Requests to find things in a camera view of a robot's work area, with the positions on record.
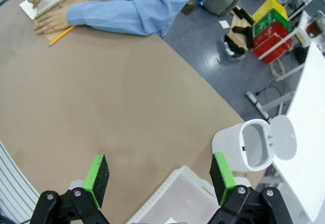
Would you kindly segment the glass jar with brown liquid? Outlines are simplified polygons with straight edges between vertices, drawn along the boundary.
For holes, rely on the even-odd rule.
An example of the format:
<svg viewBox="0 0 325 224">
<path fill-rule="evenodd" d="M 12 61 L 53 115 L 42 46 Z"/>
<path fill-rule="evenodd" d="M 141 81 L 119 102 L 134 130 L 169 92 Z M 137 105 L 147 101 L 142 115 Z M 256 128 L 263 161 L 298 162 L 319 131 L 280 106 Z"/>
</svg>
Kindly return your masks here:
<svg viewBox="0 0 325 224">
<path fill-rule="evenodd" d="M 320 22 L 318 20 L 312 21 L 307 27 L 306 27 L 306 33 L 308 37 L 315 38 L 318 35 L 322 33 L 322 29 L 320 26 Z"/>
</svg>

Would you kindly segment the white lidded trash bin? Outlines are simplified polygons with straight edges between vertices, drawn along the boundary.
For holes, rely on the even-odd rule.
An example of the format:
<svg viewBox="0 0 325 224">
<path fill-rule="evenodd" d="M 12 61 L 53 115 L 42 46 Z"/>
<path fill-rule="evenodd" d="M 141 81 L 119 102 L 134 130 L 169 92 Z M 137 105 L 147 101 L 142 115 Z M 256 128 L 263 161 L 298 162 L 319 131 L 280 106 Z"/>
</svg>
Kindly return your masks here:
<svg viewBox="0 0 325 224">
<path fill-rule="evenodd" d="M 297 151 L 293 124 L 285 115 L 266 122 L 252 119 L 218 131 L 212 139 L 212 152 L 224 154 L 235 172 L 266 169 L 274 158 L 292 159 Z"/>
</svg>

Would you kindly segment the green recycling bin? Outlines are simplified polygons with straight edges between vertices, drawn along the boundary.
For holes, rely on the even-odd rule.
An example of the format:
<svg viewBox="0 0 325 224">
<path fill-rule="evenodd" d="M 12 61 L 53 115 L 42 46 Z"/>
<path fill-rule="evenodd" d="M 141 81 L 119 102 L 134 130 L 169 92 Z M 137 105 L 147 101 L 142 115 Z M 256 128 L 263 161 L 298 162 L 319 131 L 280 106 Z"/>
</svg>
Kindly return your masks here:
<svg viewBox="0 0 325 224">
<path fill-rule="evenodd" d="M 256 37 L 269 25 L 273 24 L 274 21 L 280 23 L 287 31 L 289 31 L 288 20 L 283 17 L 279 12 L 272 8 L 260 21 L 254 24 L 253 26 L 253 37 Z"/>
</svg>

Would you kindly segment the person's left hand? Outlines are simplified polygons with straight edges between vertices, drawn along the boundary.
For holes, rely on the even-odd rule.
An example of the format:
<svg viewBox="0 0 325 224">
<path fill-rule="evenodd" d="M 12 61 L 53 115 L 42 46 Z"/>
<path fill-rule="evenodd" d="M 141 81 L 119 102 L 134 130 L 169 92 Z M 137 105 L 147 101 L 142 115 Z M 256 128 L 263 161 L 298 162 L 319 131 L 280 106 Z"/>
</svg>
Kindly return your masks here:
<svg viewBox="0 0 325 224">
<path fill-rule="evenodd" d="M 34 25 L 37 34 L 49 34 L 69 27 L 69 6 L 59 7 L 57 10 L 42 15 Z"/>
</svg>

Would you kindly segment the person's left forearm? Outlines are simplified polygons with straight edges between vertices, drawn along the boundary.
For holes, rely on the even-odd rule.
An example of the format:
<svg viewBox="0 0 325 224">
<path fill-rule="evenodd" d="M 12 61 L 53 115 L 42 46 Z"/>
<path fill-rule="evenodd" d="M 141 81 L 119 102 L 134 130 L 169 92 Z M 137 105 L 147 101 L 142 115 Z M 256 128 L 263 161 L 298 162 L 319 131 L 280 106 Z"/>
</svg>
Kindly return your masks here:
<svg viewBox="0 0 325 224">
<path fill-rule="evenodd" d="M 155 26 L 141 17 L 132 1 L 90 1 L 68 7 L 69 25 L 88 25 L 113 33 L 147 36 L 157 32 Z"/>
</svg>

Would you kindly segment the white power strip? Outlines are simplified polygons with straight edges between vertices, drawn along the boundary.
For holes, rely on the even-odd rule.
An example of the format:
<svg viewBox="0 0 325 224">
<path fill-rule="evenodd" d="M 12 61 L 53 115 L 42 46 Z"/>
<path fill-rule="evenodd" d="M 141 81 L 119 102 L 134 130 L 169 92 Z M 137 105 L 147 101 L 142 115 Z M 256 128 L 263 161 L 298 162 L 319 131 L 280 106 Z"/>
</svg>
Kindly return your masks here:
<svg viewBox="0 0 325 224">
<path fill-rule="evenodd" d="M 258 102 L 256 97 L 250 91 L 246 92 L 246 96 L 254 104 L 254 106 L 257 108 L 257 110 L 263 116 L 263 118 L 266 121 L 271 121 L 271 117 L 269 116 L 269 114 L 262 108 L 262 105 Z"/>
</svg>

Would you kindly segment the wood and black foam stand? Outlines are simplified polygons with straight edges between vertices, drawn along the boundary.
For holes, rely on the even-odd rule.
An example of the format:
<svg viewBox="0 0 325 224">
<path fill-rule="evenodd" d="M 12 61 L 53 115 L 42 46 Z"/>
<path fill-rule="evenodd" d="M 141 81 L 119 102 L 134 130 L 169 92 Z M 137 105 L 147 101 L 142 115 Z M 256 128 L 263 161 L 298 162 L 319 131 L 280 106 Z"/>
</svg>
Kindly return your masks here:
<svg viewBox="0 0 325 224">
<path fill-rule="evenodd" d="M 253 48 L 253 25 L 255 21 L 243 8 L 235 6 L 231 10 L 232 21 L 230 30 L 225 39 L 235 52 L 242 55 L 243 52 Z"/>
</svg>

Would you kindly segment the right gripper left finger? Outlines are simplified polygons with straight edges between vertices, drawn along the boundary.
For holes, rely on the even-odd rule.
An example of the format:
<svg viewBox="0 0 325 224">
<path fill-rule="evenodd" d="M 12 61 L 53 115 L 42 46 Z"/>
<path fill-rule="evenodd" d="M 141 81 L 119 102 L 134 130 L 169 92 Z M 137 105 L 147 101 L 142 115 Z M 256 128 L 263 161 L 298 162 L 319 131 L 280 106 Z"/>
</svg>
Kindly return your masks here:
<svg viewBox="0 0 325 224">
<path fill-rule="evenodd" d="M 84 180 L 72 182 L 73 187 L 59 195 L 53 190 L 41 193 L 30 224 L 110 224 L 100 211 L 109 180 L 104 155 L 96 155 Z"/>
</svg>

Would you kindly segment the white perforated plastic basket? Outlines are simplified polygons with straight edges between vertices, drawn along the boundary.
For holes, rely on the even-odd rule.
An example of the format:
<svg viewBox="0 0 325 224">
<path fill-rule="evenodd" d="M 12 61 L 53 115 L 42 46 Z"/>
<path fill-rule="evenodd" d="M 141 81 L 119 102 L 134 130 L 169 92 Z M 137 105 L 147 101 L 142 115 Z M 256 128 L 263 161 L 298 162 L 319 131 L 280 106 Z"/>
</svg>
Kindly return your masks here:
<svg viewBox="0 0 325 224">
<path fill-rule="evenodd" d="M 219 208 L 213 185 L 182 166 L 126 224 L 207 224 Z"/>
</svg>

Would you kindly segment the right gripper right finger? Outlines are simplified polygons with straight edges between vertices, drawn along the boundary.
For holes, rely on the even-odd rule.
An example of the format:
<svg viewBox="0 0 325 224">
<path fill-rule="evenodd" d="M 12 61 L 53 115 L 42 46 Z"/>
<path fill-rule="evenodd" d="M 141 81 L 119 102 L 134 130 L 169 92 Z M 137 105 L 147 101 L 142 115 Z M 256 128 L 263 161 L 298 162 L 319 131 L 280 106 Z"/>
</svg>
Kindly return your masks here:
<svg viewBox="0 0 325 224">
<path fill-rule="evenodd" d="M 266 187 L 258 192 L 237 184 L 223 153 L 213 154 L 210 176 L 220 207 L 209 224 L 291 224 L 280 191 Z"/>
</svg>

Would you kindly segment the large white table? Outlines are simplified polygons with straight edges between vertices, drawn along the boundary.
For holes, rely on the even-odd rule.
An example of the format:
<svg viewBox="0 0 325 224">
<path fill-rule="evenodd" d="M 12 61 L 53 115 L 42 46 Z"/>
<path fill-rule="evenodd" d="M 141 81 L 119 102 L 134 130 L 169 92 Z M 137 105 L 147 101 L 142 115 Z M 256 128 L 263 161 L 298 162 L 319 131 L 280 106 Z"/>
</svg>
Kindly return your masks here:
<svg viewBox="0 0 325 224">
<path fill-rule="evenodd" d="M 325 200 L 325 57 L 311 43 L 294 97 L 287 111 L 295 129 L 296 155 L 274 166 L 310 221 Z"/>
</svg>

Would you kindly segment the yellow recycling bin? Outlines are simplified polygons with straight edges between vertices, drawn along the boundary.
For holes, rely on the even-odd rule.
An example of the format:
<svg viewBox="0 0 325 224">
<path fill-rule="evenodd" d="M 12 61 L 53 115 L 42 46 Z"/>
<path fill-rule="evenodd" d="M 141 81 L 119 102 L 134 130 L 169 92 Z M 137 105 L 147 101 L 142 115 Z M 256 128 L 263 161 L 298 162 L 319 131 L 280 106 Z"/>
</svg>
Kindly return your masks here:
<svg viewBox="0 0 325 224">
<path fill-rule="evenodd" d="M 254 22 L 259 22 L 272 9 L 275 9 L 282 17 L 288 20 L 286 9 L 282 4 L 276 0 L 266 0 L 253 14 Z"/>
</svg>

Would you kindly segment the yellow pencil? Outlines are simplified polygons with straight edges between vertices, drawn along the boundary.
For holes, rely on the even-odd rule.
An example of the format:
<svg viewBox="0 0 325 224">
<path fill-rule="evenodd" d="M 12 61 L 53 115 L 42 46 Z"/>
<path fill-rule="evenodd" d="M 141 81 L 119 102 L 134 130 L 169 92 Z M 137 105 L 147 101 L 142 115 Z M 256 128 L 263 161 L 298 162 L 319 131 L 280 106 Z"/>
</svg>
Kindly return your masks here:
<svg viewBox="0 0 325 224">
<path fill-rule="evenodd" d="M 64 37 L 66 34 L 68 34 L 71 30 L 73 30 L 76 26 L 71 26 L 67 30 L 65 30 L 63 33 L 61 33 L 59 36 L 57 36 L 54 40 L 52 40 L 49 44 L 49 46 L 55 44 L 58 40 L 60 40 L 62 37 Z"/>
</svg>

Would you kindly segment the red recycling bin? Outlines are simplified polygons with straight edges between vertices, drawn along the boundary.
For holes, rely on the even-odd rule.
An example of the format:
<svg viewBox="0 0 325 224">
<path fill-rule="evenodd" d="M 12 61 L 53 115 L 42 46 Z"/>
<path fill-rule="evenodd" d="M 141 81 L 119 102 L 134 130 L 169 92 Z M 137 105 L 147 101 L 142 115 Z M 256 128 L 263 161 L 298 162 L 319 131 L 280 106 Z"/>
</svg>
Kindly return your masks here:
<svg viewBox="0 0 325 224">
<path fill-rule="evenodd" d="M 255 54 L 256 57 L 260 57 L 278 42 L 283 40 L 288 34 L 289 32 L 282 24 L 278 21 L 274 21 L 253 38 L 253 54 Z M 287 50 L 291 50 L 292 47 L 292 40 L 288 39 L 262 58 L 262 61 L 268 65 L 282 56 Z"/>
</svg>

